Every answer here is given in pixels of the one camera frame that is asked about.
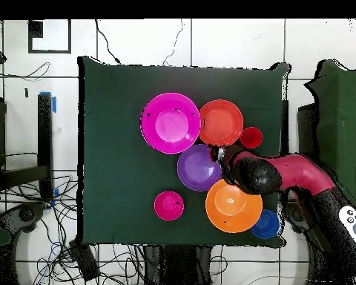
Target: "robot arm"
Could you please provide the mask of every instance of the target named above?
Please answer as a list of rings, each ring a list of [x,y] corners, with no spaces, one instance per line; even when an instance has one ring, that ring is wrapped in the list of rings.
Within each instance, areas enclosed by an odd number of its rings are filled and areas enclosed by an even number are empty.
[[[227,181],[247,194],[293,190],[300,209],[304,204],[313,208],[315,223],[340,262],[341,276],[356,275],[356,209],[321,167],[301,154],[261,157],[234,145],[212,148],[211,156],[220,162]]]

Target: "green tablecloth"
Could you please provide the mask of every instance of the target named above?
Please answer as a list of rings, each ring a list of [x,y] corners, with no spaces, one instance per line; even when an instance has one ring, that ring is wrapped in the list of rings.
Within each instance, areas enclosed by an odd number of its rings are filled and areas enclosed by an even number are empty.
[[[256,152],[278,155],[282,79],[289,65],[266,71],[110,66],[83,57],[79,67],[85,77],[84,242],[283,245],[280,237],[259,240],[250,231],[227,234],[213,226],[205,213],[206,192],[179,181],[179,154],[161,154],[146,144],[139,116],[148,101],[166,92],[184,94],[198,108],[227,99],[240,108],[245,127],[261,129],[263,143]],[[165,222],[154,213],[154,199],[164,190],[184,200],[178,220]],[[277,211],[277,194],[266,195],[263,206]]]
[[[355,199],[356,71],[344,70],[339,62],[325,60],[319,63],[314,79],[306,86],[319,105],[319,158],[337,175],[343,193]]]

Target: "plate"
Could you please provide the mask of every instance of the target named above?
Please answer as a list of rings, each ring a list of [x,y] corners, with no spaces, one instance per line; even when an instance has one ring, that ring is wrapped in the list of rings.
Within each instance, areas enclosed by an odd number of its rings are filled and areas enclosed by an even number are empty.
[[[183,199],[174,191],[161,192],[154,201],[154,211],[163,220],[176,220],[183,208]]]
[[[240,233],[258,221],[263,200],[260,195],[246,194],[221,179],[208,191],[205,210],[208,219],[221,231]]]
[[[231,145],[243,130],[240,109],[227,100],[208,102],[200,109],[200,139],[205,144]]]
[[[196,144],[184,151],[177,163],[178,177],[194,191],[207,191],[221,179],[219,163],[212,162],[210,148]]]
[[[280,228],[280,221],[276,213],[270,210],[263,210],[260,218],[251,228],[254,236],[261,239],[274,237]]]
[[[165,154],[180,153],[192,146],[199,136],[199,111],[182,94],[160,94],[142,111],[140,129],[152,148]]]

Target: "blue tape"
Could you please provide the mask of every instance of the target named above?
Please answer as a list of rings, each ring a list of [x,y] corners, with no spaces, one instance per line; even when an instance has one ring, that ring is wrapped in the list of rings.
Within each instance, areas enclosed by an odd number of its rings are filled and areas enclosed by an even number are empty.
[[[56,96],[51,98],[51,107],[53,108],[53,113],[56,113]]]
[[[58,188],[56,188],[56,189],[54,189],[54,197],[58,197],[59,196],[59,189]],[[53,206],[55,206],[56,205],[56,201],[55,200],[51,200],[51,202],[50,202]],[[45,210],[50,210],[51,209],[51,206],[47,206],[46,208],[45,208]]]

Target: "floor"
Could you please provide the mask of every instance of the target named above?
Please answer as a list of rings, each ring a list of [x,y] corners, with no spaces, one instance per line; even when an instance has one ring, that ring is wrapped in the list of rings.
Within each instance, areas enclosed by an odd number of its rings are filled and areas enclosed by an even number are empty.
[[[297,109],[314,101],[303,86],[314,76],[317,63],[322,59],[337,59],[344,66],[356,68],[356,19],[146,19],[99,20],[99,29],[106,35],[111,52],[123,64],[200,67],[270,68],[275,62],[288,62],[287,98],[289,111],[290,152],[298,150]],[[65,189],[66,178],[73,186],[77,164],[77,56],[93,56],[102,62],[115,65],[103,36],[96,31],[94,20],[72,20],[71,54],[28,53],[27,21],[0,22],[0,51],[7,57],[0,67],[0,93],[7,103],[7,154],[37,152],[37,95],[49,91],[56,96],[53,113],[53,151],[56,186]],[[33,39],[33,49],[67,49],[67,20],[45,20],[43,38]],[[35,69],[49,62],[36,73]],[[8,76],[26,76],[19,78]],[[7,169],[34,166],[36,156],[20,155],[7,158]],[[67,194],[73,199],[76,187]],[[20,200],[14,194],[3,194],[0,211],[15,206]],[[65,205],[74,207],[74,200],[66,197]],[[65,205],[56,202],[58,211]],[[67,240],[76,235],[75,212],[63,218]],[[58,240],[56,218],[52,209],[45,210],[44,222],[52,241]],[[293,233],[286,224],[283,237],[287,245],[282,249],[254,247],[214,247],[211,272],[214,285],[303,285],[308,270],[308,251],[304,237]],[[134,268],[127,264],[128,248],[122,245],[95,245],[93,253],[102,272],[108,275],[130,274]],[[38,223],[30,234],[20,237],[16,253],[17,270],[21,285],[38,283],[37,271],[50,259],[50,241],[45,225]],[[220,263],[219,256],[227,263]],[[123,253],[115,261],[116,255]],[[94,281],[87,285],[98,285]],[[54,281],[53,285],[73,285]],[[76,280],[75,285],[84,285]],[[101,277],[99,285],[119,285]]]

